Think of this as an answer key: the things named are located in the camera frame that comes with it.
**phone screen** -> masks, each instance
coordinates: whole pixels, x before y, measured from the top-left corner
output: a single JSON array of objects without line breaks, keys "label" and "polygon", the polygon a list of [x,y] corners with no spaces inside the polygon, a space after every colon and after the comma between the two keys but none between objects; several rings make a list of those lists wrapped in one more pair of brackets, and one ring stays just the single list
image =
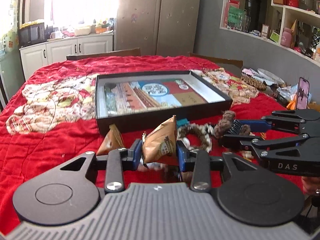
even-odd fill
[{"label": "phone screen", "polygon": [[307,109],[309,97],[309,82],[304,78],[299,79],[296,109]]}]

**white cabinet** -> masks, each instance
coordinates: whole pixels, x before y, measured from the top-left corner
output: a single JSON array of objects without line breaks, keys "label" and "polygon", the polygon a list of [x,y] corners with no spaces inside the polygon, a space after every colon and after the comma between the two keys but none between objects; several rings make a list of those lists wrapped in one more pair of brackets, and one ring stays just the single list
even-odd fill
[{"label": "white cabinet", "polygon": [[26,80],[42,66],[63,62],[67,55],[105,53],[113,50],[113,34],[94,34],[60,41],[47,41],[21,48],[21,60]]},{"label": "white cabinet", "polygon": [[26,80],[39,68],[48,65],[46,44],[24,48],[20,51]]},{"label": "white cabinet", "polygon": [[67,55],[78,54],[77,39],[70,39],[65,41],[50,42],[47,44],[48,63],[65,61]]},{"label": "white cabinet", "polygon": [[78,38],[79,55],[112,51],[113,36]]}]

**fridge door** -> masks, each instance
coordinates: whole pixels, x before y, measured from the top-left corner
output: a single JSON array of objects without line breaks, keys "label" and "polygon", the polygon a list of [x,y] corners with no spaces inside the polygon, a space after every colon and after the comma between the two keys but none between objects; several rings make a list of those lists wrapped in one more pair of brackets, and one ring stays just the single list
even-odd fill
[{"label": "fridge door", "polygon": [[8,103],[8,100],[5,95],[2,79],[0,78],[0,113],[3,111],[7,103]]},{"label": "fridge door", "polygon": [[24,75],[18,49],[18,15],[19,0],[0,0],[0,38],[4,37],[5,54],[0,55],[0,78],[5,94],[10,98],[20,89],[24,83]]},{"label": "fridge door", "polygon": [[116,50],[140,48],[155,55],[161,0],[119,0]]},{"label": "fridge door", "polygon": [[200,0],[162,0],[157,55],[193,52]]}]

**snack packet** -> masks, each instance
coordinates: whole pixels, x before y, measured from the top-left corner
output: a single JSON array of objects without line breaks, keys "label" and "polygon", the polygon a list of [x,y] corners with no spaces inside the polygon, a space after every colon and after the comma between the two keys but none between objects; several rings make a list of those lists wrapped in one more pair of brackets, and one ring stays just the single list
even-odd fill
[{"label": "snack packet", "polygon": [[98,151],[98,155],[106,155],[110,151],[124,147],[123,139],[121,133],[119,132],[116,125],[112,124],[109,126],[110,131],[107,133],[103,142],[101,143]]},{"label": "snack packet", "polygon": [[154,129],[142,145],[143,163],[178,165],[176,155],[177,126],[174,115]]}]

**cable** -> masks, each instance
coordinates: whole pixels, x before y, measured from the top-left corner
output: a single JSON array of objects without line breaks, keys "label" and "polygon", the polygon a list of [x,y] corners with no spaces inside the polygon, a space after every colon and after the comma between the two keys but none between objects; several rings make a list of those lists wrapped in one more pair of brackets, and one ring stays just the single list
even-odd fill
[{"label": "cable", "polygon": [[302,226],[304,225],[304,222],[306,221],[306,218],[308,217],[308,215],[309,215],[309,213],[310,213],[311,208],[312,208],[312,205],[310,205],[310,208],[309,208],[309,210],[308,210],[308,212],[307,212],[306,216],[304,217],[304,219],[303,219],[303,221],[302,221],[302,223],[301,223],[301,225],[302,225]]}]

